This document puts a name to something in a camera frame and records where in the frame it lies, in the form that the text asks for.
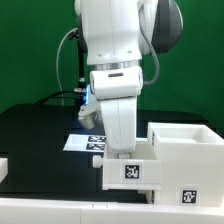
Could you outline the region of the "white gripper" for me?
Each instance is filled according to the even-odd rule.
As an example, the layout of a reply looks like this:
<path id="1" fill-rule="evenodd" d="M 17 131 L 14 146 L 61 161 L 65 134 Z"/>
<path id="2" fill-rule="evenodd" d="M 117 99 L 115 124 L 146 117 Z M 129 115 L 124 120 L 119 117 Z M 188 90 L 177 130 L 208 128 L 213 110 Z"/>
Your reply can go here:
<path id="1" fill-rule="evenodd" d="M 107 145 L 119 159 L 130 159 L 136 145 L 137 98 L 127 97 L 100 101 Z"/>

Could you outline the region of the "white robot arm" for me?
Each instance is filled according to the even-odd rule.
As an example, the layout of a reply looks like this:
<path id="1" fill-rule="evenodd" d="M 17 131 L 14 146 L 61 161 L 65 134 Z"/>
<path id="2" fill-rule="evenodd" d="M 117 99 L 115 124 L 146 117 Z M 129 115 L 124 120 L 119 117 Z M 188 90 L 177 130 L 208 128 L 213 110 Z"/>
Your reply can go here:
<path id="1" fill-rule="evenodd" d="M 102 116 L 106 150 L 128 158 L 136 148 L 137 97 L 145 85 L 142 57 L 169 52 L 183 31 L 175 0 L 76 0 L 79 35 L 92 67 L 87 102 L 79 120 L 92 126 L 92 115 Z"/>

